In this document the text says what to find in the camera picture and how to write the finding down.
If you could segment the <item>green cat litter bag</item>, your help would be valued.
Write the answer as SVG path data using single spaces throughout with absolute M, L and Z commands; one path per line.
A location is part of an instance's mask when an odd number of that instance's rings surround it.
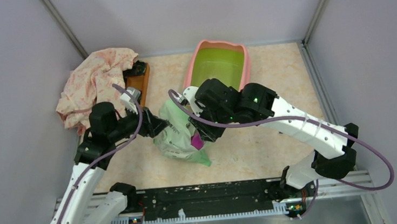
M 169 99 L 160 108 L 159 117 L 167 120 L 167 127 L 154 138 L 153 144 L 165 157 L 211 166 L 206 151 L 192 145 L 197 131 L 186 113 Z

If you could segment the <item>magenta plastic litter scoop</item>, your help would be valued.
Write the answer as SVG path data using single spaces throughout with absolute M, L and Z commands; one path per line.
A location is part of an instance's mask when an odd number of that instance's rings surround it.
M 195 133 L 195 134 L 191 137 L 190 144 L 191 144 L 192 147 L 194 147 L 195 149 L 197 149 L 197 150 L 199 150 L 199 151 L 200 151 L 201 149 L 203 149 L 203 147 L 204 147 L 204 145 L 205 145 L 205 143 L 204 143 L 204 141 L 202 140 L 202 138 L 201 138 L 201 136 L 200 136 L 199 133 Z

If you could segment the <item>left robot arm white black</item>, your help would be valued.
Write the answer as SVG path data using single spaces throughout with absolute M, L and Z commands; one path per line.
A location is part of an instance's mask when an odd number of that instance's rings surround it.
M 93 106 L 91 126 L 78 146 L 70 182 L 50 224 L 110 224 L 119 213 L 140 208 L 135 186 L 117 182 L 89 216 L 86 210 L 111 158 L 137 135 L 155 138 L 168 122 L 148 108 L 135 108 L 120 117 L 110 102 Z

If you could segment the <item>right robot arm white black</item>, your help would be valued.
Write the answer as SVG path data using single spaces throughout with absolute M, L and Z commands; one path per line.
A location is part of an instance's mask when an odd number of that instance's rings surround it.
M 295 197 L 308 183 L 320 177 L 343 179 L 354 169 L 356 150 L 349 136 L 358 135 L 358 126 L 333 125 L 294 107 L 275 91 L 257 83 L 248 83 L 237 91 L 218 79 L 208 79 L 199 87 L 183 91 L 194 117 L 190 122 L 203 141 L 215 142 L 224 128 L 204 124 L 248 124 L 277 130 L 303 142 L 314 152 L 293 166 L 284 168 L 280 189 Z

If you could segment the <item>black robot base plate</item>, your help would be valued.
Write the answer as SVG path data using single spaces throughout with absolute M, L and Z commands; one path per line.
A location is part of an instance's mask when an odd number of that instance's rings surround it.
M 146 189 L 131 195 L 126 213 L 143 213 L 145 221 L 270 211 L 286 199 L 306 202 L 314 195 L 314 183 L 299 190 L 281 184 L 279 178 L 220 182 Z

